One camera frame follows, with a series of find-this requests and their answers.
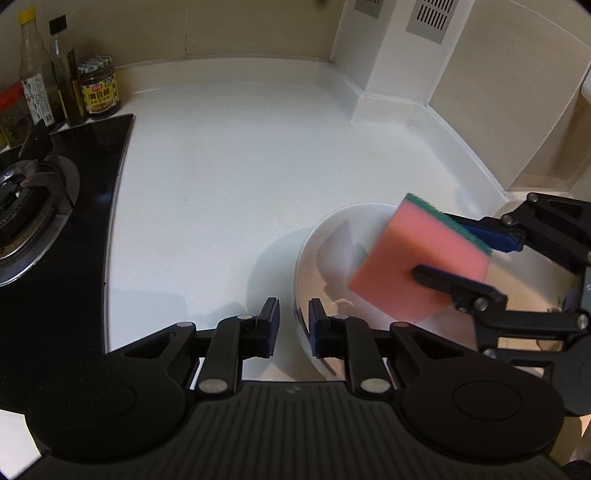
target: vent grille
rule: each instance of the vent grille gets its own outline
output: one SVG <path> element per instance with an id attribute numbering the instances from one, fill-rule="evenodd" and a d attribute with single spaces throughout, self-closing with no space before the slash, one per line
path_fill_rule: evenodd
<path id="1" fill-rule="evenodd" d="M 382 4 L 385 0 L 356 0 L 355 9 L 364 14 L 371 15 L 374 18 L 379 18 L 379 13 L 382 11 Z"/>
<path id="2" fill-rule="evenodd" d="M 458 0 L 417 0 L 407 32 L 441 43 L 457 2 Z"/>

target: white bowl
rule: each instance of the white bowl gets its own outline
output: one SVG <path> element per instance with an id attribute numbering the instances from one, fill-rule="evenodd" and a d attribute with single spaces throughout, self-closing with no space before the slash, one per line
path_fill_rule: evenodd
<path id="1" fill-rule="evenodd" d="M 306 354 L 328 380 L 344 378 L 343 362 L 312 356 L 308 302 L 319 298 L 328 315 L 360 317 L 374 328 L 387 328 L 395 321 L 348 290 L 346 285 L 396 208 L 386 203 L 357 203 L 343 207 L 321 220 L 300 250 L 295 265 L 293 298 L 296 328 Z M 526 248 L 513 254 L 495 252 L 485 281 L 509 294 L 509 308 L 546 311 L 558 305 L 558 297 L 569 290 L 572 276 Z M 418 326 L 468 348 L 476 346 L 472 318 L 453 307 L 419 322 Z"/>

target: red lid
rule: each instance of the red lid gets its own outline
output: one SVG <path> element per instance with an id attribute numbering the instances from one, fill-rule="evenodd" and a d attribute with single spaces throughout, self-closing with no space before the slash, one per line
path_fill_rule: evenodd
<path id="1" fill-rule="evenodd" d="M 22 91 L 21 82 L 16 82 L 14 85 L 4 90 L 0 93 L 0 112 L 3 112 L 11 105 L 14 105 L 24 95 L 25 92 Z"/>

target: jar label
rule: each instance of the jar label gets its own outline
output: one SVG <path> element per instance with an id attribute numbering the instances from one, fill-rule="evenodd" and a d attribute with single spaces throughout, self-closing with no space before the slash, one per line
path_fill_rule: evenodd
<path id="1" fill-rule="evenodd" d="M 107 77 L 102 82 L 91 83 L 82 87 L 84 102 L 88 113 L 107 111 L 119 102 L 115 76 Z"/>

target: bottle cap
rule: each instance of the bottle cap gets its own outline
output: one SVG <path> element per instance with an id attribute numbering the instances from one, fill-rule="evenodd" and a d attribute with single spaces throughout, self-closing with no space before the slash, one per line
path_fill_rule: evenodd
<path id="1" fill-rule="evenodd" d="M 49 21 L 49 33 L 51 35 L 63 32 L 66 28 L 68 28 L 68 23 L 66 22 L 65 15 L 62 15 L 61 17 L 57 17 Z"/>
<path id="2" fill-rule="evenodd" d="M 35 7 L 27 8 L 26 10 L 23 10 L 18 16 L 18 23 L 20 25 L 24 25 L 25 23 L 32 22 L 36 18 L 37 12 L 35 11 Z"/>

